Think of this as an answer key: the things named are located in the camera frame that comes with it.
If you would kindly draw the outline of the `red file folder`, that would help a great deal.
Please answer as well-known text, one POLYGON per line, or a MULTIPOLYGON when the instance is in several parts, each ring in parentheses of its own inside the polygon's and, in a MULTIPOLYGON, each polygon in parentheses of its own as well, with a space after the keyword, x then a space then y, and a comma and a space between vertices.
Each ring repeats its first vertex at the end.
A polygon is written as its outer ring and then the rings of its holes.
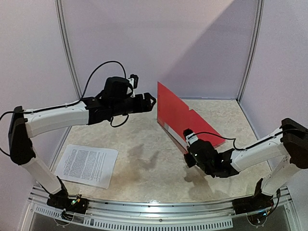
POLYGON ((213 133, 197 137, 211 142, 214 147, 225 142, 208 122, 160 82, 157 83, 157 122, 183 149, 187 147, 183 131, 188 128, 195 133, 203 131, 213 133))

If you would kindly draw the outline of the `printed paper sheet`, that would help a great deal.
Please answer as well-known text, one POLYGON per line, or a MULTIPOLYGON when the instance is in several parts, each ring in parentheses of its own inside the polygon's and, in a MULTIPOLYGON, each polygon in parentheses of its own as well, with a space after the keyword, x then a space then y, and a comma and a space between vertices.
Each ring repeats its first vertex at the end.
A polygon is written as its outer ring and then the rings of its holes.
POLYGON ((107 189, 117 156, 115 149, 69 144, 54 174, 65 181, 107 189))

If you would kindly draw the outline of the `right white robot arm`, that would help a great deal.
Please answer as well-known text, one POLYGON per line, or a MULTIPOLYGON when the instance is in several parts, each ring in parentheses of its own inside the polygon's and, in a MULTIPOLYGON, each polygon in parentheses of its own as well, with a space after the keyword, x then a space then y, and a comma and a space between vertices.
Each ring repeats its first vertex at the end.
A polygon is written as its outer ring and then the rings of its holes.
POLYGON ((308 167, 308 129, 290 118, 283 119, 279 128, 255 143, 220 153, 191 129, 184 130, 183 135, 187 166, 198 166, 213 178, 229 178, 261 162, 282 157, 276 168, 260 180, 257 193, 249 198, 253 210, 259 210, 267 203, 267 196, 273 196, 293 175, 308 167))

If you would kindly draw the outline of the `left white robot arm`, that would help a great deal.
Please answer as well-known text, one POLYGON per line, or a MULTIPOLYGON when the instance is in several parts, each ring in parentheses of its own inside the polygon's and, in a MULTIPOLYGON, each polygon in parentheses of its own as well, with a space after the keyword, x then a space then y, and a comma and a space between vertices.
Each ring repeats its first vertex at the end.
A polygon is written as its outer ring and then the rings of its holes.
POLYGON ((9 156, 17 165, 26 169, 61 208, 71 205, 62 181, 38 158, 31 138, 49 131, 79 125, 94 125, 105 120, 112 122, 116 116, 152 111, 156 98, 150 93, 135 94, 138 76, 109 77, 104 89, 95 97, 82 98, 76 102, 25 110, 14 109, 8 133, 9 156))

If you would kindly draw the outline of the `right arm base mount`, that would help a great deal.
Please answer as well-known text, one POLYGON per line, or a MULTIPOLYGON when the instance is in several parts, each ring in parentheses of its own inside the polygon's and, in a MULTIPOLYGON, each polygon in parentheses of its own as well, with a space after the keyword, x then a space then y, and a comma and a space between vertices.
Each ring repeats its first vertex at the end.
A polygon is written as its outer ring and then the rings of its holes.
POLYGON ((263 210, 273 205, 273 196, 263 194, 234 199, 232 207, 235 214, 244 214, 263 210))

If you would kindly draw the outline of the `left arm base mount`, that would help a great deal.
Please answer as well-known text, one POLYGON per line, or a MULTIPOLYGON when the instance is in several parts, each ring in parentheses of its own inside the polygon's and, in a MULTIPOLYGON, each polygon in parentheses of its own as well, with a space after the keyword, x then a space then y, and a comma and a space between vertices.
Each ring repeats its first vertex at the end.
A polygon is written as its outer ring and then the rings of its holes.
POLYGON ((85 214, 89 206, 89 200, 79 195, 70 199, 67 194, 59 192, 49 195, 47 205, 57 209, 65 209, 67 212, 85 214))

